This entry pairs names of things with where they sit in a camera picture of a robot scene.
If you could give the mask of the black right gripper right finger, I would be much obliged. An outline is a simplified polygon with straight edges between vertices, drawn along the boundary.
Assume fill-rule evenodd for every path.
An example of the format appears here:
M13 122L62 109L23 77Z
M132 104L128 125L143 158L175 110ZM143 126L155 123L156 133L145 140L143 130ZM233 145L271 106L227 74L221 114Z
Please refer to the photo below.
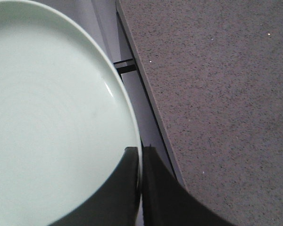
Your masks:
M193 198L171 175L156 149L142 152L142 208L146 226L231 226Z

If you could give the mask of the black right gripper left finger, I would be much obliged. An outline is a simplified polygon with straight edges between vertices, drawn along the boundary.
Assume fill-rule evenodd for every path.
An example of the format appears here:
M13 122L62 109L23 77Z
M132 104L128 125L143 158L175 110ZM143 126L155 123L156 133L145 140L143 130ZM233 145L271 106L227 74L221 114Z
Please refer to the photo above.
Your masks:
M105 183L83 204L51 225L133 226L139 207L138 183L138 148L127 147Z

